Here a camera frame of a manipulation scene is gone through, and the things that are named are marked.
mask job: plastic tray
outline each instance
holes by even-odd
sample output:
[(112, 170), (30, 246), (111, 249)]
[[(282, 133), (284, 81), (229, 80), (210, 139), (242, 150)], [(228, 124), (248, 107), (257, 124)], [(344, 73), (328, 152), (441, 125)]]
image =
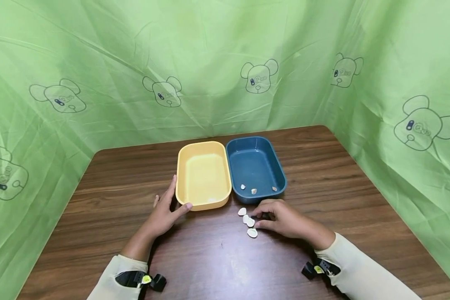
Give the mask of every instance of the plastic tray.
[(231, 192), (228, 160), (221, 143), (191, 143), (178, 152), (175, 195), (179, 203), (192, 203), (192, 211), (219, 208)]
[(262, 199), (279, 198), (286, 188), (286, 177), (272, 147), (261, 136), (231, 140), (226, 145), (232, 188), (244, 204), (256, 204)]

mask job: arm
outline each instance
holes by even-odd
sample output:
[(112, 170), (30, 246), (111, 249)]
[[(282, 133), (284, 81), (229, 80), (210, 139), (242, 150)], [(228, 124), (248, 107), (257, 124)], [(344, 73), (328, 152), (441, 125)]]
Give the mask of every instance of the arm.
[(176, 183), (177, 177), (174, 175), (172, 183), (162, 197), (156, 195), (152, 214), (131, 237), (120, 254), (112, 258), (98, 284), (88, 296), (88, 300), (136, 300), (138, 298), (140, 288), (123, 287), (115, 281), (115, 277), (127, 271), (148, 272), (147, 261), (155, 239), (166, 233), (178, 218), (192, 208), (191, 203), (187, 203), (174, 212), (170, 211)]
[(330, 281), (352, 300), (420, 299), (392, 273), (345, 237), (304, 217), (285, 201), (263, 200), (251, 215), (261, 218), (264, 213), (269, 213), (272, 220), (260, 220), (255, 224), (256, 228), (306, 240), (320, 259), (340, 268), (338, 275), (329, 276)]

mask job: tray rim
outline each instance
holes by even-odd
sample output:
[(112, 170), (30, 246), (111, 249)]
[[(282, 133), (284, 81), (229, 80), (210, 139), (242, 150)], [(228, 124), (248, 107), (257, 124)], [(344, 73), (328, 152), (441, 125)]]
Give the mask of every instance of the tray rim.
[[(284, 184), (284, 187), (282, 189), (277, 190), (276, 192), (272, 192), (272, 193), (269, 193), (269, 194), (266, 194), (266, 195), (261, 195), (261, 196), (244, 196), (244, 195), (242, 195), (240, 193), (240, 191), (235, 189), (235, 185), (233, 183), (232, 167), (230, 165), (230, 157), (228, 157), (228, 146), (233, 141), (252, 139), (252, 138), (263, 139), (270, 145), (270, 148), (272, 148), (273, 156), (275, 157), (275, 159), (276, 159), (276, 161), (277, 161), (277, 163), (278, 163), (278, 165), (280, 167), (280, 170), (282, 171), (282, 175), (284, 176), (284, 179), (285, 179), (285, 184)], [(280, 195), (281, 193), (283, 193), (285, 191), (286, 186), (288, 185), (288, 180), (286, 179), (284, 169), (282, 167), (282, 164), (280, 163), (280, 160), (278, 159), (278, 156), (277, 156), (277, 154), (275, 152), (275, 148), (273, 148), (272, 142), (270, 142), (269, 139), (267, 139), (266, 137), (259, 136), (259, 135), (253, 135), (253, 136), (244, 136), (244, 137), (239, 137), (239, 138), (236, 138), (236, 139), (232, 139), (232, 140), (228, 141), (228, 143), (226, 143), (225, 154), (226, 154), (227, 162), (228, 162), (228, 173), (230, 173), (231, 186), (232, 186), (233, 191), (235, 192), (235, 194), (237, 194), (238, 197), (241, 197), (242, 199), (259, 199), (259, 198), (267, 199), (267, 198), (270, 198), (270, 197), (278, 196), (278, 195)]]

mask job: table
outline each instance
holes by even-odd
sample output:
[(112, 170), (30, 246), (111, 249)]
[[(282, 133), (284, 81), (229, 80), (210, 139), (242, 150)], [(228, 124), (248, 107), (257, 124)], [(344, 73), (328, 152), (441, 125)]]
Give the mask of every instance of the table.
[[(328, 225), (391, 271), (423, 299), (450, 299), (450, 279), (333, 134), (323, 126), (260, 132), (288, 179), (285, 200)], [(146, 220), (168, 186), (178, 151), (192, 142), (99, 151), (87, 168), (30, 274), (20, 300), (86, 299), (111, 257)], [(157, 244), (150, 273), (163, 293), (146, 299), (342, 299), (326, 280), (308, 281), (306, 244), (277, 234), (247, 236), (231, 198), (219, 209), (190, 212)]]

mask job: yellow sticker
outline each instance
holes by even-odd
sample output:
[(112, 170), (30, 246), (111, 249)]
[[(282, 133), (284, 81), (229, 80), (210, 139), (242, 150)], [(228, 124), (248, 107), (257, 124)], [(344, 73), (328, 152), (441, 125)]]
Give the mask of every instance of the yellow sticker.
[(145, 275), (142, 278), (142, 284), (149, 284), (150, 282), (152, 282), (152, 278), (149, 275)]
[(322, 270), (322, 268), (320, 268), (319, 266), (314, 266), (313, 267), (314, 269), (315, 269), (315, 271), (317, 272), (317, 274), (323, 274), (323, 273), (325, 273), (323, 270)]

